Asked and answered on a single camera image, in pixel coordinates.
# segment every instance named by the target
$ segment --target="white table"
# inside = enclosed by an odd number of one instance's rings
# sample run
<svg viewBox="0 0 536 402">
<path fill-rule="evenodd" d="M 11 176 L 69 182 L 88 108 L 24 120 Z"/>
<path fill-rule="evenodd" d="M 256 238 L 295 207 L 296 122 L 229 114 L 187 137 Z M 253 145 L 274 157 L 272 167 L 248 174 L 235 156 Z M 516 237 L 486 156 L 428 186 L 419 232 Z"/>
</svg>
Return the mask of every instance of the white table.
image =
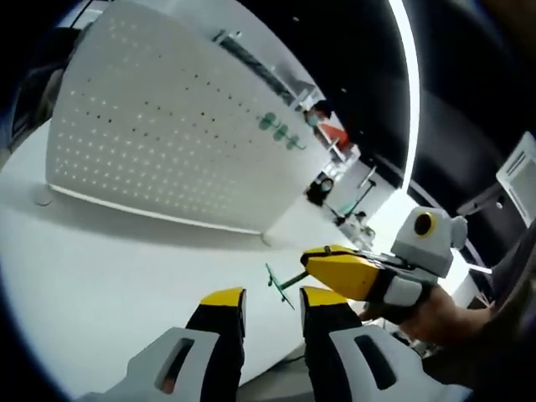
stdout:
<svg viewBox="0 0 536 402">
<path fill-rule="evenodd" d="M 168 223 L 61 194 L 39 207 L 33 195 L 44 185 L 48 127 L 0 172 L 0 261 L 23 337 L 69 395 L 110 388 L 132 356 L 170 327 L 185 325 L 199 299 L 218 289 L 248 289 L 241 383 L 301 343 L 299 308 L 292 311 L 267 287 L 264 265 L 285 280 L 302 271 L 303 250 L 351 246 L 319 209 L 299 199 L 269 232 L 276 240 L 269 248 L 256 236 Z M 288 290 L 297 306 L 298 287 Z"/>
</svg>

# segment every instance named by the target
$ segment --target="floor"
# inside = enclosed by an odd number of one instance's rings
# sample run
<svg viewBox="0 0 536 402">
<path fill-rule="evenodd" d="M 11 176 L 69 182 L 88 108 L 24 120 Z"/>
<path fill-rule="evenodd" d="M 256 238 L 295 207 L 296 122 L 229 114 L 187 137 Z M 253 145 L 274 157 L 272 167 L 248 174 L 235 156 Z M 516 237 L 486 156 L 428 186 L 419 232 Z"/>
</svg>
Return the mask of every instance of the floor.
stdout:
<svg viewBox="0 0 536 402">
<path fill-rule="evenodd" d="M 11 152 L 8 149 L 0 149 L 0 170 L 2 170 L 3 165 L 6 164 L 10 156 Z"/>
</svg>

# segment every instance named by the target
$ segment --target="perforated board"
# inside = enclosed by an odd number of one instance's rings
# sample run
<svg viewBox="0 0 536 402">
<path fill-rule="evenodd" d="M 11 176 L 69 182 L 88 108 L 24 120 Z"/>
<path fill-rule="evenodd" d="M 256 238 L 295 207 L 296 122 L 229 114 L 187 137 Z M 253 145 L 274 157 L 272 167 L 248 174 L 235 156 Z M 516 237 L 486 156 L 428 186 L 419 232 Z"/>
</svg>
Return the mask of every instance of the perforated board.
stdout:
<svg viewBox="0 0 536 402">
<path fill-rule="evenodd" d="M 116 2 L 65 72 L 46 177 L 112 207 L 263 232 L 328 159 L 237 59 L 159 12 Z"/>
</svg>

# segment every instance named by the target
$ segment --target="hole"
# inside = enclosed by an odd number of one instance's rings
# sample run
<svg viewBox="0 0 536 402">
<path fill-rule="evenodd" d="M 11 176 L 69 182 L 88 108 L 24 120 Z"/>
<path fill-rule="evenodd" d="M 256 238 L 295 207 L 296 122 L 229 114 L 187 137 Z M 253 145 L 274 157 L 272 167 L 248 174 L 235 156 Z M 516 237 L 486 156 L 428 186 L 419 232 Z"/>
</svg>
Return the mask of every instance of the hole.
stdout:
<svg viewBox="0 0 536 402">
<path fill-rule="evenodd" d="M 354 342 L 369 365 L 368 369 L 373 375 L 378 389 L 383 390 L 394 385 L 396 376 L 393 369 L 374 341 L 369 336 L 362 335 L 355 338 Z"/>
</svg>

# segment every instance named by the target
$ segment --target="ceiling light strip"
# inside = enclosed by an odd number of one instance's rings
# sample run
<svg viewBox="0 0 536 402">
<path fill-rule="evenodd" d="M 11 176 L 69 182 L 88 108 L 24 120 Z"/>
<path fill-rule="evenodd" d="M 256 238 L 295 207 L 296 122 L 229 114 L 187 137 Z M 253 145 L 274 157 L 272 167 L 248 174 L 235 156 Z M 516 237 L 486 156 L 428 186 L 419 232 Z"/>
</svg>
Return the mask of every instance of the ceiling light strip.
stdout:
<svg viewBox="0 0 536 402">
<path fill-rule="evenodd" d="M 389 0 L 389 5 L 393 10 L 394 19 L 398 25 L 402 46 L 404 47 L 405 63 L 408 70 L 408 81 L 410 83 L 410 140 L 408 143 L 408 154 L 405 161 L 404 179 L 402 181 L 402 191 L 405 193 L 410 187 L 411 174 L 415 165 L 415 155 L 417 153 L 417 137 L 419 136 L 420 119 L 420 82 L 419 65 L 417 63 L 417 50 L 413 33 L 411 32 L 410 19 L 405 11 L 402 0 Z"/>
</svg>

